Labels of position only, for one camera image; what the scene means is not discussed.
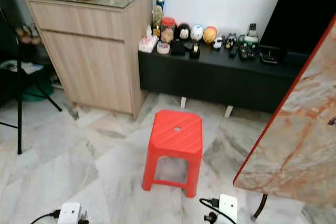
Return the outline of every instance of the cord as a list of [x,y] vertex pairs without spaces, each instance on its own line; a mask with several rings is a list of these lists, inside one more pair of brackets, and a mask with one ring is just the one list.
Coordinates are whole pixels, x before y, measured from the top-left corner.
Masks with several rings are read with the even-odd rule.
[[59,217],[59,214],[61,213],[61,209],[57,209],[55,210],[54,212],[50,212],[46,215],[42,215],[40,217],[38,217],[36,220],[34,220],[31,224],[34,224],[36,221],[44,218],[44,217],[47,217],[47,216],[53,216],[55,219],[57,219]]
[[206,206],[206,207],[208,207],[208,208],[210,208],[210,209],[212,209],[212,210],[214,210],[214,211],[216,211],[217,213],[219,213],[220,215],[223,215],[226,219],[228,219],[229,221],[231,221],[233,224],[237,224],[237,223],[235,223],[234,222],[234,220],[233,219],[231,219],[228,215],[226,215],[225,213],[223,213],[223,212],[221,212],[221,211],[219,211],[219,210],[217,210],[216,208],[214,208],[214,207],[212,207],[211,205],[208,205],[208,204],[206,204],[205,202],[208,202],[208,203],[210,203],[210,204],[215,204],[215,205],[217,205],[217,202],[218,202],[218,205],[219,205],[219,200],[217,201],[218,199],[205,199],[205,198],[201,198],[201,199],[199,199],[199,201],[200,201],[200,203],[201,204],[203,204],[204,206]]

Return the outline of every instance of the table leg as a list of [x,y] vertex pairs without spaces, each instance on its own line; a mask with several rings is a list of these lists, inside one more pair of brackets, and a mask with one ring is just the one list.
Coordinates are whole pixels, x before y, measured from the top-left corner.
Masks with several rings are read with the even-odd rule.
[[181,97],[181,109],[184,109],[186,100],[186,97]]
[[224,117],[229,118],[232,109],[233,109],[233,106],[228,105],[228,106],[226,107],[226,111],[225,111]]

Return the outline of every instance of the extension socket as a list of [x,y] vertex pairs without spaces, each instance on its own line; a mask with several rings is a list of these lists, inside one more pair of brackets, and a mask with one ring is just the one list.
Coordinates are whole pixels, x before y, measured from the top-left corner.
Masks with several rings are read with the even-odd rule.
[[[225,194],[221,194],[219,197],[219,211],[228,215],[231,219],[237,223],[237,215],[238,215],[238,202],[235,197],[228,196]],[[217,224],[232,224],[231,221],[226,219],[223,215],[218,215]]]
[[62,205],[57,224],[77,224],[81,218],[80,211],[80,203],[64,203]]

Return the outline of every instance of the plastic container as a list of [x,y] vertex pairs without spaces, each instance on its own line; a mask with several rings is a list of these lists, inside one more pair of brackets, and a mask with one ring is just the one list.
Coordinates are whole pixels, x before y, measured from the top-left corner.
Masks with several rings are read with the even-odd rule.
[[175,20],[164,17],[161,20],[161,41],[170,43],[174,39]]

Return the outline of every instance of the cabinet door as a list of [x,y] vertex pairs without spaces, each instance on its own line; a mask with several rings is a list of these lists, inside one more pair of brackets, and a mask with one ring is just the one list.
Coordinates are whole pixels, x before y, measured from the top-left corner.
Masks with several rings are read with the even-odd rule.
[[124,43],[51,31],[43,38],[71,101],[132,113]]

